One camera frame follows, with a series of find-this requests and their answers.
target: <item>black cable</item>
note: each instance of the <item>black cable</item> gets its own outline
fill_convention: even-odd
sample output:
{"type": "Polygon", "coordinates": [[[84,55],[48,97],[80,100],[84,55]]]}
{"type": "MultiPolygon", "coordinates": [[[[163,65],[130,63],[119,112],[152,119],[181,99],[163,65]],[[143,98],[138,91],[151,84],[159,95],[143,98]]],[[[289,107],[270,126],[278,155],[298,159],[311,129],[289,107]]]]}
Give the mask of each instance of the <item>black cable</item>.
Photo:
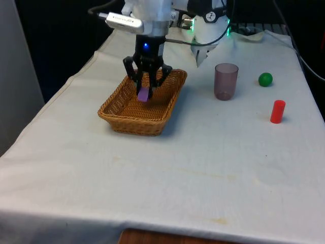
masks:
{"type": "Polygon", "coordinates": [[[222,33],[222,35],[220,37],[218,37],[216,40],[206,43],[206,44],[201,44],[201,43],[191,43],[191,42],[184,42],[184,41],[180,41],[180,40],[174,40],[174,39],[166,39],[166,42],[171,42],[171,43],[177,43],[177,44],[185,44],[185,45],[189,45],[189,46],[194,46],[194,47],[205,47],[205,46],[210,46],[218,41],[220,41],[225,34],[227,34],[228,32],[228,28],[231,26],[231,22],[234,19],[234,14],[235,14],[235,3],[236,0],[233,1],[233,10],[232,10],[232,15],[231,15],[231,20],[229,22],[229,24],[227,25],[227,28],[225,29],[225,31],[222,33]]]}
{"type": "Polygon", "coordinates": [[[112,5],[114,5],[115,3],[117,3],[119,0],[110,0],[108,3],[103,4],[103,5],[99,5],[99,6],[95,6],[92,7],[90,9],[88,9],[88,14],[89,15],[98,15],[99,11],[104,10],[112,5]]]}
{"type": "Polygon", "coordinates": [[[225,31],[222,33],[222,35],[212,41],[212,42],[209,42],[209,43],[206,43],[206,44],[201,44],[201,43],[191,43],[191,42],[184,42],[184,41],[180,41],[180,40],[174,40],[174,39],[166,39],[166,42],[171,42],[171,43],[177,43],[177,44],[185,44],[185,45],[189,45],[189,46],[194,46],[194,47],[205,47],[205,46],[210,46],[212,45],[213,43],[216,43],[217,41],[220,41],[221,38],[223,38],[225,36],[225,34],[227,34],[227,31],[228,31],[228,28],[231,26],[231,24],[229,23],[227,25],[227,28],[225,29],[225,31]]]}
{"type": "Polygon", "coordinates": [[[292,44],[293,44],[293,46],[294,46],[294,48],[295,48],[295,50],[296,50],[296,52],[297,52],[298,60],[299,60],[300,66],[301,66],[301,68],[303,69],[304,66],[303,66],[303,62],[302,62],[302,60],[301,60],[301,55],[300,55],[300,52],[299,52],[298,46],[297,46],[297,44],[296,44],[296,41],[295,41],[295,39],[294,39],[294,36],[293,36],[293,34],[292,34],[292,32],[291,32],[291,30],[290,30],[290,28],[289,28],[289,25],[288,25],[288,23],[286,22],[285,17],[284,17],[284,15],[282,14],[281,9],[279,8],[278,4],[276,3],[276,0],[272,0],[272,1],[273,1],[273,5],[274,5],[274,7],[276,8],[276,10],[277,10],[277,12],[278,12],[278,14],[279,14],[279,16],[280,16],[280,18],[281,18],[283,24],[285,24],[285,27],[286,27],[286,29],[288,30],[289,36],[291,37],[292,44]]]}

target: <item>woven basket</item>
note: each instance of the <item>woven basket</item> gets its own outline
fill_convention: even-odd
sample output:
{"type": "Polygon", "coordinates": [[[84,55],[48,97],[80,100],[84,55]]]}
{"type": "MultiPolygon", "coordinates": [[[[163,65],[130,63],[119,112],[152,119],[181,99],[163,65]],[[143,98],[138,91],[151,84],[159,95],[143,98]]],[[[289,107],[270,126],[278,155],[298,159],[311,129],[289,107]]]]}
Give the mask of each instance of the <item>woven basket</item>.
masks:
{"type": "MultiPolygon", "coordinates": [[[[161,70],[157,79],[162,76],[161,70]]],[[[153,92],[147,103],[138,101],[134,82],[127,76],[98,111],[114,131],[146,136],[160,135],[172,115],[178,95],[187,78],[182,70],[173,70],[161,87],[153,92]]],[[[144,74],[142,85],[149,86],[149,76],[144,74]]]]}

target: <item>pink cup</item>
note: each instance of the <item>pink cup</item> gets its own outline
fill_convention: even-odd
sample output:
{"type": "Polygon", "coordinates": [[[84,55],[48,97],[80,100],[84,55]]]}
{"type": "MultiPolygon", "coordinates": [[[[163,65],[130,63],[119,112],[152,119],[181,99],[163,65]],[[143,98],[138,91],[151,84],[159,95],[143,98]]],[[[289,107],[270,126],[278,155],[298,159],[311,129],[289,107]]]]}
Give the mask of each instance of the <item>pink cup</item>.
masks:
{"type": "Polygon", "coordinates": [[[215,67],[214,94],[219,100],[230,100],[236,90],[238,67],[233,64],[219,64],[215,67]]]}

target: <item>red cylinder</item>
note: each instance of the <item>red cylinder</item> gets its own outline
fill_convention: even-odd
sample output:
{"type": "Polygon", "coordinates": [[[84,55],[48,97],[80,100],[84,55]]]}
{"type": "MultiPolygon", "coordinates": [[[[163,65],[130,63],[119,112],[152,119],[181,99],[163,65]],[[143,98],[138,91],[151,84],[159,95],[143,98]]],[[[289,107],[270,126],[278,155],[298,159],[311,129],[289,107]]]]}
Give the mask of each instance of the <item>red cylinder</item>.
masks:
{"type": "Polygon", "coordinates": [[[285,101],[277,100],[274,102],[273,111],[271,115],[271,122],[279,124],[282,121],[283,112],[285,108],[285,101]]]}

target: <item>white tablecloth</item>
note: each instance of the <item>white tablecloth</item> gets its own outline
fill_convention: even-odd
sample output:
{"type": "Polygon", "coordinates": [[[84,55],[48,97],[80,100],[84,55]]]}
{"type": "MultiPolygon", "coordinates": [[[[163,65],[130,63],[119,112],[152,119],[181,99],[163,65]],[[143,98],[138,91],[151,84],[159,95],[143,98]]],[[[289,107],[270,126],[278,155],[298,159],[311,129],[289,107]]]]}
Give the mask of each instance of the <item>white tablecloth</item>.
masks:
{"type": "Polygon", "coordinates": [[[141,137],[97,116],[134,46],[114,32],[0,159],[0,243],[115,243],[128,227],[325,243],[325,126],[295,52],[232,35],[197,69],[188,46],[167,43],[165,63],[188,79],[163,134],[141,137]],[[213,94],[225,62],[239,67],[227,102],[213,94]],[[263,72],[271,87],[258,85],[263,72]],[[287,107],[274,125],[277,99],[287,107]]]}

